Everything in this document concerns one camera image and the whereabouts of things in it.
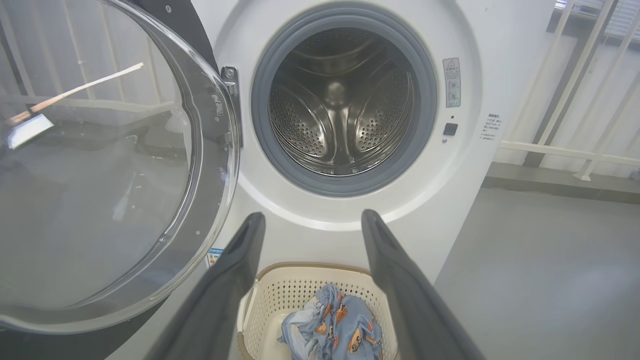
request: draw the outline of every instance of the laundry basket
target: laundry basket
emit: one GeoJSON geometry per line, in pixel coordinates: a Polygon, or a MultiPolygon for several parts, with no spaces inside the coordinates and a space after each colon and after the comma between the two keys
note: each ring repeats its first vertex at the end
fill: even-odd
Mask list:
{"type": "Polygon", "coordinates": [[[240,302],[237,341],[245,360],[290,360],[291,352],[280,343],[282,320],[301,310],[316,291],[334,283],[343,296],[353,295],[367,304],[373,320],[382,328],[382,355],[393,360],[396,332],[387,296],[366,270],[315,263],[282,263],[263,270],[240,302]]]}

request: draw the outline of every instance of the crumpled clothing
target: crumpled clothing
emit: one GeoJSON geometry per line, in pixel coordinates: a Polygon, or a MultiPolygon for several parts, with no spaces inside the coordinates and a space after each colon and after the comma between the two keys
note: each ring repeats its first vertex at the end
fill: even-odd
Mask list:
{"type": "Polygon", "coordinates": [[[293,360],[382,360],[381,339],[365,302],[342,298],[335,285],[327,284],[285,318],[278,340],[289,345],[293,360]]]}

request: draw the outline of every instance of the front-loading washing machine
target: front-loading washing machine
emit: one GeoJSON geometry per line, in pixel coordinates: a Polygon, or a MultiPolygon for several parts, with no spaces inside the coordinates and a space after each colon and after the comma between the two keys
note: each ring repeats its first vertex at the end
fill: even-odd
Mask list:
{"type": "MultiPolygon", "coordinates": [[[[255,212],[267,224],[259,270],[288,261],[368,268],[360,217],[374,209],[433,282],[534,65],[536,54],[515,44],[544,32],[553,8],[139,3],[146,11],[96,5],[106,35],[85,53],[78,28],[92,22],[69,21],[72,6],[51,9],[73,34],[61,56],[73,58],[78,79],[91,77],[93,54],[120,67],[146,56],[146,65],[112,81],[113,99],[104,85],[42,110],[52,127],[3,150],[4,324],[81,332],[124,321],[164,299],[255,212]],[[521,16],[540,19],[521,26],[521,16]],[[146,82],[158,104],[145,103],[146,82]],[[125,103],[136,96],[143,105],[125,103]]],[[[13,3],[0,10],[5,20],[22,13],[13,3]]],[[[43,33],[34,44],[51,70],[59,53],[43,33]]],[[[19,56],[28,42],[9,34],[3,71],[24,94],[3,106],[7,117],[23,110],[16,102],[42,98],[42,77],[26,76],[35,60],[19,56]]],[[[52,76],[50,92],[61,79],[52,76]]]]}

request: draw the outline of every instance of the gray sticker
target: gray sticker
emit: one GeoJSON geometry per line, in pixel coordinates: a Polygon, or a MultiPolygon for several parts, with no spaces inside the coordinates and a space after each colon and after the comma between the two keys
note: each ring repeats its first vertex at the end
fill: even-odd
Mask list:
{"type": "Polygon", "coordinates": [[[460,106],[460,60],[458,58],[442,60],[444,80],[447,86],[447,107],[460,106]]]}

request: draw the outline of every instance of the basket handle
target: basket handle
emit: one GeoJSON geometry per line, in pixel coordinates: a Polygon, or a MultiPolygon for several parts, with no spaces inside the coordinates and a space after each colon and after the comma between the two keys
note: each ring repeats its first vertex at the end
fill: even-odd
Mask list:
{"type": "Polygon", "coordinates": [[[249,321],[249,315],[251,314],[251,309],[253,307],[253,302],[255,301],[253,293],[257,290],[257,288],[258,282],[256,282],[251,287],[249,292],[240,300],[239,309],[240,311],[242,311],[242,316],[238,316],[237,319],[236,326],[238,331],[244,332],[246,330],[247,322],[249,321]]]}

